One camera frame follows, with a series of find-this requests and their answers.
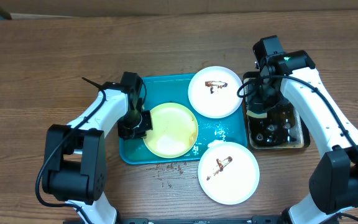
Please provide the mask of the green and yellow sponge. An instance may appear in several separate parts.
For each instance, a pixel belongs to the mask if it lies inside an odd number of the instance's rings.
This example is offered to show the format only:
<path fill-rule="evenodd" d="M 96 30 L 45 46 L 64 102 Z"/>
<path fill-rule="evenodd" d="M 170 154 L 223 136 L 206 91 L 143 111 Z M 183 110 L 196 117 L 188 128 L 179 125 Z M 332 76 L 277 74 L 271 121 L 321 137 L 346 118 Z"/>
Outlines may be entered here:
<path fill-rule="evenodd" d="M 265 119 L 267 118 L 267 112 L 264 110 L 257 110 L 255 108 L 247 108 L 246 115 L 251 118 Z"/>

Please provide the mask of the yellow-green round plate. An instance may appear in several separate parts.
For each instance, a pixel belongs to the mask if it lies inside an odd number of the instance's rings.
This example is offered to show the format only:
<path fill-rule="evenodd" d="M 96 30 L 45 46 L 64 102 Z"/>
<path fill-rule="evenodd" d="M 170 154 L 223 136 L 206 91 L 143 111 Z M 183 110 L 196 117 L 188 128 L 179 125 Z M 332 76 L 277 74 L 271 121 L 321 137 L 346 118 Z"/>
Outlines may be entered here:
<path fill-rule="evenodd" d="M 199 128 L 195 115 L 178 103 L 163 103 L 150 110 L 152 129 L 144 144 L 156 156 L 173 159 L 185 155 L 195 144 Z"/>

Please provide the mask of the white plate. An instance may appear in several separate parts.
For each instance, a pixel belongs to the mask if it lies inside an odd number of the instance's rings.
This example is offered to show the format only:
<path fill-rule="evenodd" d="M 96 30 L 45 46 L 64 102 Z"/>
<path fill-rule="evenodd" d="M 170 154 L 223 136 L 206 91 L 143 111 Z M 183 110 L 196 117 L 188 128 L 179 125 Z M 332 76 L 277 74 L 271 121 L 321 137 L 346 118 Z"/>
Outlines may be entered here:
<path fill-rule="evenodd" d="M 191 79 L 188 99 L 199 114 L 207 118 L 225 118 L 242 103 L 237 95 L 241 85 L 241 79 L 232 70 L 220 66 L 206 67 Z"/>
<path fill-rule="evenodd" d="M 255 156 L 243 145 L 210 145 L 198 165 L 198 180 L 205 194 L 217 203 L 236 205 L 256 191 L 260 169 Z"/>

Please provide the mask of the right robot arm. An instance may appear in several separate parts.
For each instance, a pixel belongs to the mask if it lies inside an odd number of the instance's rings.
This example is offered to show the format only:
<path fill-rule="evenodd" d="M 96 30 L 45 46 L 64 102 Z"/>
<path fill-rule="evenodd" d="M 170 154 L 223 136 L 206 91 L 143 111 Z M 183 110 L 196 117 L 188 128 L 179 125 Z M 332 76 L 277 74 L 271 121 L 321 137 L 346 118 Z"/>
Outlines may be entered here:
<path fill-rule="evenodd" d="M 338 223 L 358 207 L 358 129 L 305 51 L 284 51 L 275 35 L 260 39 L 252 50 L 255 70 L 244 74 L 237 92 L 246 104 L 251 147 L 301 149 L 314 142 L 320 156 L 301 202 L 252 222 Z"/>

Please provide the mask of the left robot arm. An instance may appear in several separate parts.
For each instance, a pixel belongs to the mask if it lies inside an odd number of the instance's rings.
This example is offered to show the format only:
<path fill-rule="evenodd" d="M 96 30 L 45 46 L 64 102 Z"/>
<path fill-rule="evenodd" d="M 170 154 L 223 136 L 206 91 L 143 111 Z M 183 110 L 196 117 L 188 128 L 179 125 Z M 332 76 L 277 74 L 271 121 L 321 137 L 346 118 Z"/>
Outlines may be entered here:
<path fill-rule="evenodd" d="M 120 223 L 109 203 L 106 186 L 105 139 L 114 126 L 123 140 L 142 139 L 152 129 L 144 110 L 147 90 L 137 73 L 124 72 L 121 81 L 92 83 L 93 103 L 66 125 L 47 130 L 44 163 L 35 181 L 35 196 L 46 207 L 70 207 L 82 223 Z"/>

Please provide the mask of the black soapy water tray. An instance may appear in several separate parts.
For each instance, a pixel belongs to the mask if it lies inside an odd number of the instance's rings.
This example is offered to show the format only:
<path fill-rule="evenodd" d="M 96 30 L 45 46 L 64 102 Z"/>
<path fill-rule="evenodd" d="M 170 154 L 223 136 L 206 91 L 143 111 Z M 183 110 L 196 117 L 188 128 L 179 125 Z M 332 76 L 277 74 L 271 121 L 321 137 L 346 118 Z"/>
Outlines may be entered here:
<path fill-rule="evenodd" d="M 243 83 L 247 86 L 250 78 L 260 81 L 259 77 L 259 72 L 247 72 L 243 75 Z M 267 83 L 268 80 L 277 80 L 279 87 L 281 85 L 280 78 L 267 79 L 263 82 Z M 247 97 L 246 86 L 241 93 Z M 246 97 L 243 102 L 247 111 Z M 284 96 L 277 106 L 267 112 L 267 118 L 256 119 L 247 115 L 246 118 L 249 145 L 255 150 L 304 149 L 310 145 L 308 128 L 297 110 Z"/>

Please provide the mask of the teal plastic tray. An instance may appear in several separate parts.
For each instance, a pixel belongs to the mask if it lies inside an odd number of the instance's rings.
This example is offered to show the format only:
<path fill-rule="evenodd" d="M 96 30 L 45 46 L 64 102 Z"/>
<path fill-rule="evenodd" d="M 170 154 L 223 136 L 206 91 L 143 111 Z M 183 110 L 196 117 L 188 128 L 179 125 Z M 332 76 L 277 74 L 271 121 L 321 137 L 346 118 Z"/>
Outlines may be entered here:
<path fill-rule="evenodd" d="M 146 89 L 142 90 L 141 93 L 147 95 L 144 105 L 146 110 L 151 110 L 162 103 L 178 103 L 190 109 L 199 125 L 199 134 L 195 145 L 183 156 L 166 159 L 150 152 L 141 139 L 120 139 L 119 154 L 124 162 L 141 165 L 198 161 L 208 149 L 208 146 L 215 140 L 247 145 L 242 108 L 238 108 L 233 114 L 219 119 L 204 117 L 193 109 L 188 99 L 188 86 L 193 77 L 193 73 L 144 77 L 142 80 Z"/>

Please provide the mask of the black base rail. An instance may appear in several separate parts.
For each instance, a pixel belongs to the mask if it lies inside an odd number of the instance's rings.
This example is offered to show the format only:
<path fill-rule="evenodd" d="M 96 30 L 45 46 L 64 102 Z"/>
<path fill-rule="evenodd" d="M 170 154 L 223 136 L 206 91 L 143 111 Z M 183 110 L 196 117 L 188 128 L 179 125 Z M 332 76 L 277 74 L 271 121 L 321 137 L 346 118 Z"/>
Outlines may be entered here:
<path fill-rule="evenodd" d="M 125 224 L 280 224 L 285 223 L 280 215 L 256 215 L 252 218 L 212 218 L 212 219 L 165 219 L 127 218 L 117 223 Z"/>

